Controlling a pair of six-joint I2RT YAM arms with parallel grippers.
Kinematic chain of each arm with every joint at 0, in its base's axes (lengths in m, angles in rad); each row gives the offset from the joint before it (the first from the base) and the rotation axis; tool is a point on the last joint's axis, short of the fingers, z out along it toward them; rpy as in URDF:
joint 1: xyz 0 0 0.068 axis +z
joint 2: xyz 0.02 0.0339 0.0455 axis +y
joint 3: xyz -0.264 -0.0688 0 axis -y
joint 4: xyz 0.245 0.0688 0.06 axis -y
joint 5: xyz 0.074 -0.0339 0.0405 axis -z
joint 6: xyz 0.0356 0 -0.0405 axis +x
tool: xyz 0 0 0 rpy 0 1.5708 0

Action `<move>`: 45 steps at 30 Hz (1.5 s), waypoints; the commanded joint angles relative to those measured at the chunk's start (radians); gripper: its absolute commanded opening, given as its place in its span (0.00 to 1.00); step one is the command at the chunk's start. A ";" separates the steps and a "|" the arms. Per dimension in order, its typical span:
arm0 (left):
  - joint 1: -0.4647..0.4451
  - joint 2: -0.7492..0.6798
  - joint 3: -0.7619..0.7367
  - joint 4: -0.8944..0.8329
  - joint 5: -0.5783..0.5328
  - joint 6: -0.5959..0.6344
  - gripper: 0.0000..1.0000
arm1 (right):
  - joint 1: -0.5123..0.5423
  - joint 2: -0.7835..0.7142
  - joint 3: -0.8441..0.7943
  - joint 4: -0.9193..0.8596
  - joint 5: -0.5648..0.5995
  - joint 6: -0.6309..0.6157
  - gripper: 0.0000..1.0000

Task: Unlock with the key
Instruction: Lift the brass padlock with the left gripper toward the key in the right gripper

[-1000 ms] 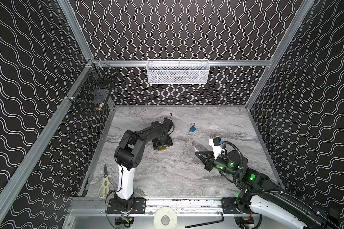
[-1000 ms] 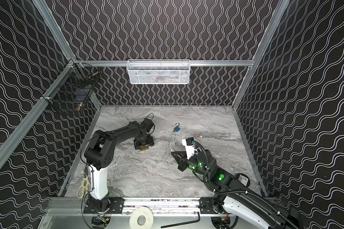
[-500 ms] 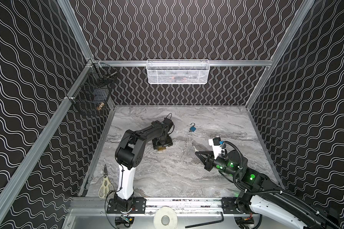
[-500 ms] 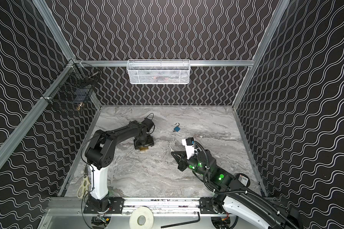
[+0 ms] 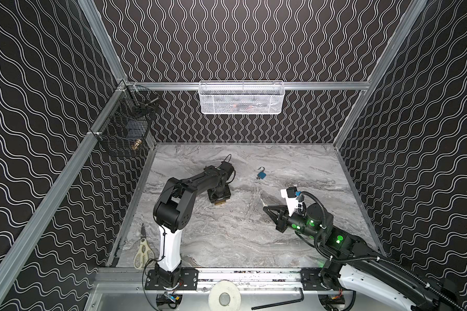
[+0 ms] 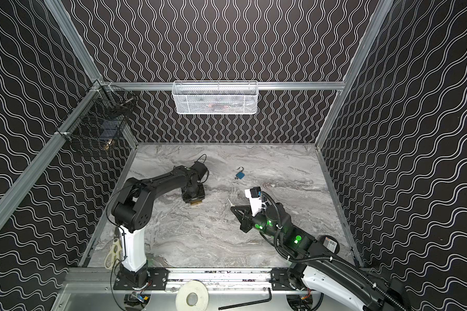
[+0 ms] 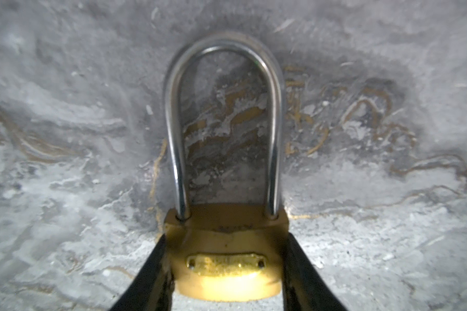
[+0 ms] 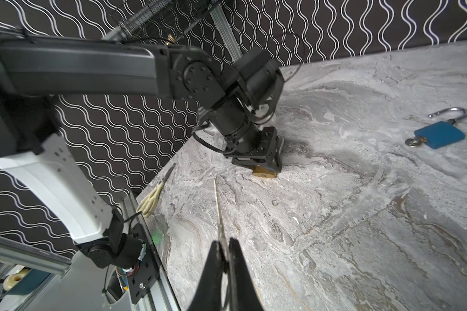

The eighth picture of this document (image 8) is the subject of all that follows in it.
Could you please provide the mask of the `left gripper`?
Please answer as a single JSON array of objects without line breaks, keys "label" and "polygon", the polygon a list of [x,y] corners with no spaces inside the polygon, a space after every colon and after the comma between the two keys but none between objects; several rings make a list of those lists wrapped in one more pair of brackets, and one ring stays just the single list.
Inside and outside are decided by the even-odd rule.
[{"label": "left gripper", "polygon": [[232,164],[249,169],[261,167],[271,172],[282,171],[281,150],[284,139],[279,136],[275,127],[270,126],[259,131],[259,139],[256,146],[248,152],[236,150],[232,154],[225,155],[232,158]]}]

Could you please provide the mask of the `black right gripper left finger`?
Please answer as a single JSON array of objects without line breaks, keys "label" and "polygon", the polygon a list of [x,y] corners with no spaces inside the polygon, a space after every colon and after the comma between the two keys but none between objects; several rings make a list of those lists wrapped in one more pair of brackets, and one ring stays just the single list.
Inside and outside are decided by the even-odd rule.
[{"label": "black right gripper left finger", "polygon": [[224,255],[219,241],[213,241],[195,295],[190,303],[190,311],[219,311],[221,303],[221,283],[224,273]]}]

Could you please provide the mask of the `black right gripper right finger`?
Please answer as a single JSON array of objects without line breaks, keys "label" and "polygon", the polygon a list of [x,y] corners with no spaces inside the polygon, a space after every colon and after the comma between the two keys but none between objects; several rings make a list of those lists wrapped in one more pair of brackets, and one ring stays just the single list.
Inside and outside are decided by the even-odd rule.
[{"label": "black right gripper right finger", "polygon": [[258,310],[264,311],[250,277],[240,243],[231,238],[228,246],[230,310]]}]

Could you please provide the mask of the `brass padlock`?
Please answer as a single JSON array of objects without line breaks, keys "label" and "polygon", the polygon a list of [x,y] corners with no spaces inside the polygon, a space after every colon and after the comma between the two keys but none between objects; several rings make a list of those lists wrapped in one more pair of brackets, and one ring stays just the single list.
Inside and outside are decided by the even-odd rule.
[{"label": "brass padlock", "polygon": [[254,169],[252,170],[252,174],[260,178],[276,178],[278,175],[278,173],[275,171],[271,171],[267,168],[259,166],[254,167]]}]

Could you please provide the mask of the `small silver key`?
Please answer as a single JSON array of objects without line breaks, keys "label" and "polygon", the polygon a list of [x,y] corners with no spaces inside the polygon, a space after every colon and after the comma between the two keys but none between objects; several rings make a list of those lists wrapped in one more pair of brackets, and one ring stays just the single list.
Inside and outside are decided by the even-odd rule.
[{"label": "small silver key", "polygon": [[215,203],[216,203],[216,208],[217,208],[217,227],[218,227],[218,239],[221,244],[222,250],[223,250],[223,255],[224,258],[229,261],[230,260],[230,254],[229,254],[229,249],[228,249],[228,241],[226,239],[225,231],[224,231],[224,224],[223,224],[223,215],[222,215],[222,209],[221,209],[221,203],[220,203],[220,197],[219,197],[219,189],[217,186],[217,178],[214,177],[214,192],[215,192]]}]

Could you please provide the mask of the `small blue padlock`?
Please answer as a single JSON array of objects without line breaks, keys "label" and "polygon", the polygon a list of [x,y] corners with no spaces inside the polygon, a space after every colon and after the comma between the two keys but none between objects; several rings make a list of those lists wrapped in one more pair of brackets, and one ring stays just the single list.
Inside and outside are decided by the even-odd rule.
[{"label": "small blue padlock", "polygon": [[406,144],[411,147],[427,145],[431,149],[439,149],[464,140],[466,135],[455,125],[457,122],[467,118],[467,109],[446,108],[429,114],[428,117],[433,118],[441,114],[451,112],[457,112],[460,113],[460,115],[458,117],[448,119],[447,121],[439,121],[414,131],[415,136],[412,139],[408,139]]}]

